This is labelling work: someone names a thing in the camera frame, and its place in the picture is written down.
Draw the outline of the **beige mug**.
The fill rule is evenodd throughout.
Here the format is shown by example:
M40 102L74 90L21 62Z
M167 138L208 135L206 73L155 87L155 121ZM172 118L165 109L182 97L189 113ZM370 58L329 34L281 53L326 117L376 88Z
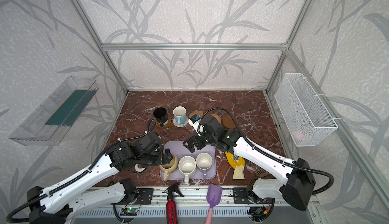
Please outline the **beige mug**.
M172 154L172 160L170 161L170 163L160 166L160 170L163 173L163 181L165 181L165 182L168 181L169 175L177 169L178 162L179 161L178 161L177 156Z

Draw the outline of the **large round wooden coaster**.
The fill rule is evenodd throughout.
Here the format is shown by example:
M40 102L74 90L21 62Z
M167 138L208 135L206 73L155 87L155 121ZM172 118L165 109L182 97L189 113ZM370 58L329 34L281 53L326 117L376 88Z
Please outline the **large round wooden coaster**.
M223 123L224 127L227 129L235 129L236 128L236 124L234 123L232 117L229 115L223 118L222 123Z

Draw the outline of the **lilac mug white inside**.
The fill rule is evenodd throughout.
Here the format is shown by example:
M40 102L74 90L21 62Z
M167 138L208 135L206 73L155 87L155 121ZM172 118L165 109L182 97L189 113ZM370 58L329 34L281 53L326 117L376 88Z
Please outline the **lilac mug white inside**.
M206 179L207 171L212 166L213 159L208 153L200 153L196 157L196 165L202 171L203 179Z

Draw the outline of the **cork flower-shaped coaster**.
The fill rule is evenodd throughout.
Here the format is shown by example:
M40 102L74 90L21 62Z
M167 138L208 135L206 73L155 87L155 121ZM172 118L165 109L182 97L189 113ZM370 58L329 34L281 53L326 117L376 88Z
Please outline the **cork flower-shaped coaster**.
M204 115L203 111L199 111L199 110L195 110L191 113L189 113L189 119L191 119L192 117L195 117L195 118L202 118Z

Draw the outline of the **small round wooden coaster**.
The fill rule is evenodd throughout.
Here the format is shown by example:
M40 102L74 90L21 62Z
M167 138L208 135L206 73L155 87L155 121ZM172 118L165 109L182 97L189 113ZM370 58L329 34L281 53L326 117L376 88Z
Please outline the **small round wooden coaster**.
M158 127L158 128L161 128L161 129L166 129L166 128L169 128L169 127L170 127L171 123L172 123L172 118L169 117L168 120L164 123L163 126L161 126L161 125L157 122L157 127Z

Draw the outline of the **black mug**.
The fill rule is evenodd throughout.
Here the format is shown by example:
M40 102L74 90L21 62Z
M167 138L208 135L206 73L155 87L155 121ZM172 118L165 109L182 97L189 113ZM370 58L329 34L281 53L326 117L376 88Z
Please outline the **black mug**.
M168 116L168 111L166 108L163 108L163 107L159 107L159 108L156 108L153 112L153 116L154 118L156 119L156 121L161 125L163 126L164 123L168 120L169 116Z

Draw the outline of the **light blue mug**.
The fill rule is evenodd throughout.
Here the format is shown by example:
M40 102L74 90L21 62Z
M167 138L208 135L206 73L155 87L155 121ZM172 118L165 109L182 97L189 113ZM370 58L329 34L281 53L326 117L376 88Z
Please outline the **light blue mug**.
M174 119L177 126L184 126L187 121L186 109L183 106L178 106L173 110Z

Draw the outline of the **woven rattan round coaster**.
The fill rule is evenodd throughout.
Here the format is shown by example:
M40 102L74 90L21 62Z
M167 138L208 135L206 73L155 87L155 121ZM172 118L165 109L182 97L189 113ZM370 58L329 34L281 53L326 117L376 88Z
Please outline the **woven rattan round coaster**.
M217 114L212 114L212 116L219 122L219 124L222 123L222 119L221 119L221 117L220 117L219 115L217 115Z

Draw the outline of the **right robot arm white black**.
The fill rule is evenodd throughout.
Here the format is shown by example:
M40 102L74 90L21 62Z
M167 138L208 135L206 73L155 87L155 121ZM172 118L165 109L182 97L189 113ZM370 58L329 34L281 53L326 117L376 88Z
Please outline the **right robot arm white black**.
M266 170L271 179L256 179L249 186L260 199L284 199L290 206L306 211L311 196L328 190L334 184L332 174L310 168L299 158L292 160L282 157L247 138L235 119L235 128L226 129L218 120L205 112L203 117L193 115L188 123L196 132L183 145L190 151L201 150L206 145L214 146L249 160Z

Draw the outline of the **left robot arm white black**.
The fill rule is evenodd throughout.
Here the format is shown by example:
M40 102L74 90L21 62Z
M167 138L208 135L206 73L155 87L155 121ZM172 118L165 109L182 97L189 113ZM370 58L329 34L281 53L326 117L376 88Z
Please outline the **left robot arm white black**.
M31 189L33 196L11 211L6 221L32 223L33 217L37 217L39 223L63 224L65 216L72 210L68 202L76 194L123 169L136 165L148 167L167 164L172 156L163 153L162 141L158 134L153 133L156 124L157 121L151 119L143 135L118 140L103 150L89 166L65 181L45 189Z

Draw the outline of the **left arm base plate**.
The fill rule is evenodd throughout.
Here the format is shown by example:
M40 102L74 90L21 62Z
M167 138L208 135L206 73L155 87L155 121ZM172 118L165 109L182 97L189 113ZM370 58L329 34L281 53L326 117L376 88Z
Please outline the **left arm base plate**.
M121 205L150 205L153 198L153 188L140 188L126 194Z

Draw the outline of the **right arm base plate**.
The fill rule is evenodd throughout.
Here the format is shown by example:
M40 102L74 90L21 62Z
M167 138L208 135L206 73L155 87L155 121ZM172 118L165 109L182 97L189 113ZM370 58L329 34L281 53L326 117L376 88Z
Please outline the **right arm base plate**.
M234 204L254 204L247 194L246 188L232 188L230 190L230 196L234 199Z

